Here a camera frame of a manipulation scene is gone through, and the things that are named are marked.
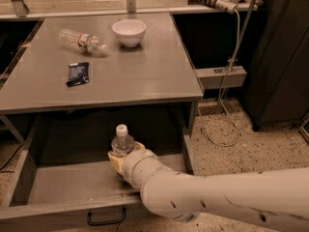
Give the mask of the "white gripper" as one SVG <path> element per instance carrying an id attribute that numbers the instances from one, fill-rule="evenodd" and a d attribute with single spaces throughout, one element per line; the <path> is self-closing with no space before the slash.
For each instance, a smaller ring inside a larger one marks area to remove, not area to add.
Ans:
<path id="1" fill-rule="evenodd" d="M 151 150 L 136 141 L 134 151 L 127 156 L 113 151 L 108 152 L 112 167 L 135 189 L 140 189 L 144 182 L 156 171 L 169 171 L 170 167 L 163 164 Z"/>

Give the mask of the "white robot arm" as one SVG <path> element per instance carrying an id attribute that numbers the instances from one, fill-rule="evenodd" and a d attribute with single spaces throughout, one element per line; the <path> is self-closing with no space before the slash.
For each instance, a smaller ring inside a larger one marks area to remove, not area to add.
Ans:
<path id="1" fill-rule="evenodd" d="M 208 213 L 280 232 L 309 232 L 308 168 L 202 177 L 168 167 L 141 144 L 108 157 L 157 216 L 191 222 Z"/>

